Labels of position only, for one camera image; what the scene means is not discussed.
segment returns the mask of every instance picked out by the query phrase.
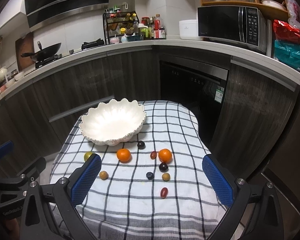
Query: white countertop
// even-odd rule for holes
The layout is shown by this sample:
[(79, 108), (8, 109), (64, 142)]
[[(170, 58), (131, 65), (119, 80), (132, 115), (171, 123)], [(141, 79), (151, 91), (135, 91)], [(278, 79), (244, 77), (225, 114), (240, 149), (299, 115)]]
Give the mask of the white countertop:
[(91, 58), (94, 55), (106, 55), (107, 52), (111, 52), (113, 50), (118, 49), (141, 49), (142, 47), (152, 46), (152, 45), (161, 45), (161, 46), (180, 46), (180, 47), (187, 47), (187, 48), (196, 48), (196, 49), (205, 49), (215, 52), (220, 52), (224, 54), (228, 54), (231, 56), (239, 57), (256, 64), (259, 64), (265, 68), (268, 68), (289, 80), (295, 82), (297, 85), (300, 86), (300, 72), (294, 70), (293, 68), (275, 60), (265, 55), (259, 54), (257, 52), (242, 49), (239, 47), (221, 44), (221, 43), (214, 43), (209, 41), (191, 41), (191, 40), (154, 40), (154, 41), (134, 41), (134, 42), (127, 42), (127, 43), (119, 43), (113, 45), (102, 46), (93, 49), (87, 49), (84, 51), (80, 51), (69, 56), (63, 57), (58, 59), (54, 62), (51, 62), (31, 73), (26, 75), (21, 80), (15, 82), (11, 87), (7, 88), (0, 94), (0, 100), (6, 97), (8, 94), (13, 92), (15, 89), (20, 87), (25, 83), (33, 83), (33, 79), (44, 75), (45, 72), (51, 73), (51, 70), (54, 70), (53, 73), (56, 71), (62, 70), (65, 66), (71, 65), (73, 62), (75, 65), (80, 64), (81, 62), (92, 60)]

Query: cutting board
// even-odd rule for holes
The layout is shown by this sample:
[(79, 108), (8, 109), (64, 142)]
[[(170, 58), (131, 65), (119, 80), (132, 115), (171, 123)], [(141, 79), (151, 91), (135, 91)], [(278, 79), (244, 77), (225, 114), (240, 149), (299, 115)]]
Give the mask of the cutting board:
[(30, 57), (21, 57), (22, 53), (34, 52), (33, 33), (28, 33), (25, 37), (16, 40), (16, 57), (18, 70), (22, 71), (31, 66), (34, 61)]

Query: blueberry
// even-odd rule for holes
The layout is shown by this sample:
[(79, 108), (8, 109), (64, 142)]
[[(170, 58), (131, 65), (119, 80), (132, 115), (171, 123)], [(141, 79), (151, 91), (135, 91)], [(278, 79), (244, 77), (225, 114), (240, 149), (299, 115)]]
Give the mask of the blueberry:
[(146, 147), (146, 144), (144, 141), (138, 141), (138, 149), (143, 150)]
[(166, 172), (169, 169), (168, 165), (166, 163), (160, 163), (159, 170), (161, 172)]
[(151, 171), (147, 172), (146, 176), (150, 180), (154, 178), (154, 175), (153, 175), (153, 173)]

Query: scalloped bowl rim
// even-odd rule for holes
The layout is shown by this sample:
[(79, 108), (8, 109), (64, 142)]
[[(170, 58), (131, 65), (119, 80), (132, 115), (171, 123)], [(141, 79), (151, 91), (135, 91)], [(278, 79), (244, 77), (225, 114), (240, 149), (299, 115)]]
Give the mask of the scalloped bowl rim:
[[(117, 101), (117, 100), (115, 100), (115, 99), (111, 99), (111, 100), (110, 100), (108, 103), (106, 103), (106, 104), (103, 103), (103, 102), (100, 103), (100, 104), (105, 104), (105, 105), (107, 105), (107, 104), (109, 104), (111, 101), (122, 102), (123, 100), (128, 101), (126, 98), (123, 98), (121, 101)], [(138, 102), (137, 102), (136, 100), (133, 100), (133, 101), (131, 101), (131, 102), (128, 101), (128, 103), (133, 103), (133, 102), (136, 102), (136, 103), (138, 104)], [(93, 108), (93, 107), (89, 108), (88, 114), (85, 114), (85, 115), (86, 115), (86, 116), (89, 115), (91, 109), (98, 109), (98, 107), (100, 106), (100, 104), (99, 104), (96, 108)], [(123, 141), (125, 138), (127, 138), (127, 137), (129, 137), (129, 136), (132, 137), (132, 136), (135, 134), (135, 132), (138, 131), (138, 130), (140, 129), (140, 127), (143, 126), (143, 124), (144, 124), (144, 122), (145, 122), (145, 120), (146, 120), (145, 106), (144, 106), (144, 105), (139, 105), (139, 104), (138, 104), (138, 106), (141, 106), (142, 111), (143, 111), (143, 113), (144, 113), (143, 120), (142, 120), (142, 122), (140, 123), (140, 125), (139, 125), (135, 130), (133, 130), (132, 132), (129, 132), (128, 134), (126, 134), (126, 135), (123, 136), (122, 138), (109, 139), (109, 140), (106, 140), (106, 141), (99, 141), (99, 140), (90, 138), (89, 136), (86, 136), (86, 135), (84, 134), (84, 131), (83, 131), (82, 128), (81, 128), (81, 124), (83, 124), (83, 120), (82, 120), (81, 123), (79, 124), (79, 128), (80, 128), (80, 130), (81, 130), (81, 133), (82, 133), (82, 135), (83, 135), (85, 138), (87, 138), (88, 140), (93, 141), (93, 142), (98, 142), (98, 143), (103, 144), (103, 145), (109, 145), (108, 143), (109, 143), (109, 142), (113, 142), (113, 141)]]

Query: blue gripper pad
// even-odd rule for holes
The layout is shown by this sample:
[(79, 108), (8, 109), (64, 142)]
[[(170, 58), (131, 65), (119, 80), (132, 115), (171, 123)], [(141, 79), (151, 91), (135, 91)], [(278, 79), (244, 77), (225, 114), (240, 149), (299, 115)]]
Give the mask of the blue gripper pad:
[(14, 146), (14, 144), (12, 141), (8, 141), (8, 142), (2, 144), (0, 146), (0, 159), (2, 157), (4, 157), (5, 155), (7, 155), (8, 153), (12, 152), (13, 146)]
[(232, 188), (207, 155), (203, 157), (202, 169), (221, 203), (230, 207), (233, 203)]
[(95, 155), (93, 160), (71, 188), (71, 203), (74, 207), (83, 203), (100, 170), (101, 158), (99, 155)]

